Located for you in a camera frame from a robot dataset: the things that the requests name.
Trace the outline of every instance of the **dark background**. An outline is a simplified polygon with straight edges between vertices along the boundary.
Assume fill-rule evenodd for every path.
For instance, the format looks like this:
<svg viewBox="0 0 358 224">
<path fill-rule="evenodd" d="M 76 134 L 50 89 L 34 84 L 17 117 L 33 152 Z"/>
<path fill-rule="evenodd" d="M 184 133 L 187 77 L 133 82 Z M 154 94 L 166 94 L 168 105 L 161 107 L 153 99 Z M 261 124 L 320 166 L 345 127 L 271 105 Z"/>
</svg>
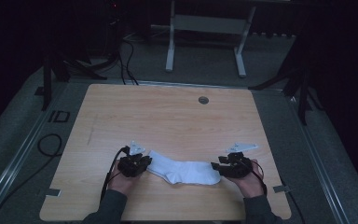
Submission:
<svg viewBox="0 0 358 224">
<path fill-rule="evenodd" d="M 210 6 L 203 1 L 195 7 L 192 2 L 180 1 L 177 10 L 246 18 L 246 10 L 238 7 L 241 1 L 233 1 L 229 7 L 226 2 Z M 311 86 L 358 172 L 358 1 L 292 3 L 258 4 L 251 32 L 296 35 L 281 73 L 300 65 L 310 69 Z M 117 5 L 119 8 L 106 7 L 103 0 L 1 0 L 0 115 L 26 78 L 42 66 L 47 53 L 60 50 L 84 62 L 90 55 L 107 55 L 115 42 L 105 40 L 118 39 L 120 34 L 106 29 L 106 23 L 117 17 L 145 39 L 150 24 L 169 24 L 169 1 L 131 0 Z"/>
</svg>

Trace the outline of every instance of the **person's left hand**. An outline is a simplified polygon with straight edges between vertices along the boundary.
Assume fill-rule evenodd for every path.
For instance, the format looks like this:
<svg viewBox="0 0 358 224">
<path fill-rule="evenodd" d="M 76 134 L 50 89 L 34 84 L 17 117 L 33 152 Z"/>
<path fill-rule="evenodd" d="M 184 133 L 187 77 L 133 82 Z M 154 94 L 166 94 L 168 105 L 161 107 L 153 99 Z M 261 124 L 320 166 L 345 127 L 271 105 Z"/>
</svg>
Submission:
<svg viewBox="0 0 358 224">
<path fill-rule="evenodd" d="M 133 187 L 139 181 L 139 178 L 141 178 L 142 174 L 139 174 L 136 177 L 124 176 L 117 168 L 119 162 L 120 161 L 117 161 L 115 167 L 113 168 L 113 173 L 111 174 L 110 178 L 112 178 L 113 176 L 115 177 L 109 182 L 107 188 L 116 190 L 122 194 L 125 194 L 126 196 L 129 196 Z"/>
</svg>

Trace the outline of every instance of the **white tag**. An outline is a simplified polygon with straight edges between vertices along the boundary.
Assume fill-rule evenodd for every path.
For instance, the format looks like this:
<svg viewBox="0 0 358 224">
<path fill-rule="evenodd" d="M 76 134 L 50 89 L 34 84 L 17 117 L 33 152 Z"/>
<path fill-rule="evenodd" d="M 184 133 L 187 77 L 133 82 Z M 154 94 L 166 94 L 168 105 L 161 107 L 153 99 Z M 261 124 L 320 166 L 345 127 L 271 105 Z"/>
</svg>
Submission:
<svg viewBox="0 0 358 224">
<path fill-rule="evenodd" d="M 130 155 L 136 155 L 139 153 L 143 153 L 145 152 L 146 149 L 144 147 L 142 147 L 141 145 L 138 145 L 135 141 L 131 141 L 131 146 L 130 146 Z"/>
<path fill-rule="evenodd" d="M 258 148 L 257 144 L 244 144 L 244 143 L 235 143 L 234 146 L 228 148 L 226 152 L 243 152 L 251 149 Z"/>
</svg>

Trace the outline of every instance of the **white metal stand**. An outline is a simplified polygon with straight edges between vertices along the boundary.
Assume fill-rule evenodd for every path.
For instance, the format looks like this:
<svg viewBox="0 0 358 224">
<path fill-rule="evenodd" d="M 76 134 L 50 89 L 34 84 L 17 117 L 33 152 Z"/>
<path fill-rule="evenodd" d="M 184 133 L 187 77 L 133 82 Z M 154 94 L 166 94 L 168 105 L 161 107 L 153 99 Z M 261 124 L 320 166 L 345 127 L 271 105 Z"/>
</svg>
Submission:
<svg viewBox="0 0 358 224">
<path fill-rule="evenodd" d="M 240 77 L 246 77 L 245 66 L 243 65 L 242 51 L 249 34 L 252 19 L 255 14 L 255 7 L 251 8 L 247 20 L 225 19 L 213 17 L 198 17 L 175 14 L 175 1 L 171 1 L 171 25 L 170 25 L 170 45 L 168 47 L 167 63 L 165 70 L 173 70 L 173 58 L 175 53 L 174 31 L 188 30 L 199 32 L 212 32 L 221 34 L 241 35 L 240 44 L 234 48 L 234 56 L 237 62 Z"/>
</svg>

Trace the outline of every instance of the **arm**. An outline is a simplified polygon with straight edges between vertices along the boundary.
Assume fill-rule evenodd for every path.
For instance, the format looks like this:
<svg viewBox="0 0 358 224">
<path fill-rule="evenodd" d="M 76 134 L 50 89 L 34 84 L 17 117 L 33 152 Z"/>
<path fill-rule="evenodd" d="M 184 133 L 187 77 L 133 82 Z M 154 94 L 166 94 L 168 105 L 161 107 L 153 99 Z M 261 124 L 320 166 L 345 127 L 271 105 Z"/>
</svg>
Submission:
<svg viewBox="0 0 358 224">
<path fill-rule="evenodd" d="M 252 166 L 255 174 L 263 178 L 258 171 L 256 160 L 253 160 Z M 267 196 L 264 194 L 262 183 L 260 183 L 255 174 L 250 173 L 243 178 L 228 178 L 228 180 L 237 185 L 243 196 L 246 224 L 282 223 L 282 219 L 272 213 Z"/>
<path fill-rule="evenodd" d="M 115 176 L 108 184 L 107 191 L 103 196 L 100 207 L 96 213 L 89 214 L 83 220 L 83 224 L 116 224 L 120 223 L 121 215 L 127 203 L 127 198 L 131 190 L 138 182 L 141 175 L 136 177 L 126 177 L 118 169 L 115 169 L 111 175 Z"/>
</svg>

